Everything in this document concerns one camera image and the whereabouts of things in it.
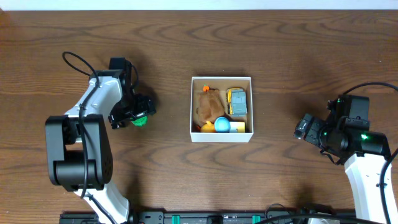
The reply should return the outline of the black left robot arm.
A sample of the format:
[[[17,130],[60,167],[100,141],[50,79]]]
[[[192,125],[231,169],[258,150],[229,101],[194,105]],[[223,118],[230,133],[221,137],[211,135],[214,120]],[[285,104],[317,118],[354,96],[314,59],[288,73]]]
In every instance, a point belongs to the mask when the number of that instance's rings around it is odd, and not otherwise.
[[[149,96],[136,93],[136,67],[113,57],[107,70],[92,69],[88,89],[60,116],[45,122],[49,179],[86,201],[93,213],[64,213],[60,223],[138,223],[129,200],[112,181],[113,155],[105,123],[113,129],[143,126],[156,112]]]

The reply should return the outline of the brown plush bear toy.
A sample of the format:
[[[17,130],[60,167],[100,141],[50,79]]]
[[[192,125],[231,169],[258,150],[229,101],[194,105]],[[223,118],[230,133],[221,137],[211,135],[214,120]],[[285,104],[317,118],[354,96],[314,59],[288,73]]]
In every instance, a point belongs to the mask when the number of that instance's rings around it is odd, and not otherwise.
[[[217,118],[224,116],[224,106],[220,100],[219,90],[204,85],[202,92],[198,95],[198,106],[195,112],[197,121],[201,125],[207,121],[214,123]]]

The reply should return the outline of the green ribbed round toy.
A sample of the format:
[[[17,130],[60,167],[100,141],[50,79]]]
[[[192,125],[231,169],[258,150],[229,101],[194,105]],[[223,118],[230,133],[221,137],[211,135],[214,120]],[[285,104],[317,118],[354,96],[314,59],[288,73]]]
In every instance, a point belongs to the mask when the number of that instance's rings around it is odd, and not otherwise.
[[[141,117],[139,119],[131,120],[131,123],[133,125],[135,125],[135,126],[142,127],[142,126],[146,125],[147,120],[148,120],[148,117],[147,116],[143,116],[143,117]]]

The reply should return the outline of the yellow grey toy truck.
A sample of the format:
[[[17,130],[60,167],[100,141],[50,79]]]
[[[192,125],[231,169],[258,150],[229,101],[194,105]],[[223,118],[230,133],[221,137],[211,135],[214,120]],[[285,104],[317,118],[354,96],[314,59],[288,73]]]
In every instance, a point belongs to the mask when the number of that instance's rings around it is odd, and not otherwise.
[[[227,89],[226,94],[228,114],[231,116],[246,116],[246,92],[243,88],[230,88]]]

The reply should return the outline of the orange duck toy blue cap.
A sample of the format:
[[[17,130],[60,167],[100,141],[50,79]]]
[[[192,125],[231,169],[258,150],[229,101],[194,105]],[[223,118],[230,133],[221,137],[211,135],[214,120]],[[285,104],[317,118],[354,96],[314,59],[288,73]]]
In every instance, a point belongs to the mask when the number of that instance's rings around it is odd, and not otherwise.
[[[206,121],[199,128],[201,133],[228,133],[230,129],[230,121],[225,117],[219,117],[214,122]]]

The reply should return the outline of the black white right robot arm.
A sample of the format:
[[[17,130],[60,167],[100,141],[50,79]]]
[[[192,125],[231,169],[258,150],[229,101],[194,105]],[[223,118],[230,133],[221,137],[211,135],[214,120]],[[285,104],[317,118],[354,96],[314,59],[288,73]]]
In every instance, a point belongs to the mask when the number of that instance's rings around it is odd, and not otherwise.
[[[322,120],[305,114],[294,136],[320,148],[321,154],[343,165],[354,198],[356,217],[378,223],[397,223],[392,189],[393,155],[387,137],[370,131],[369,98],[339,95],[328,102],[330,114]]]

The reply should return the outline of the colourful two-by-two puzzle cube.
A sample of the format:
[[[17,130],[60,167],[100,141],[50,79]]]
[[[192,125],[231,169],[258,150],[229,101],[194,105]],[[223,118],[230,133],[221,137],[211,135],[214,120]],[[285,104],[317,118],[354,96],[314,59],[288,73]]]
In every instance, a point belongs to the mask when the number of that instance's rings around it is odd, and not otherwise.
[[[246,123],[242,121],[231,121],[229,123],[230,128],[229,132],[230,133],[245,133],[246,132]]]

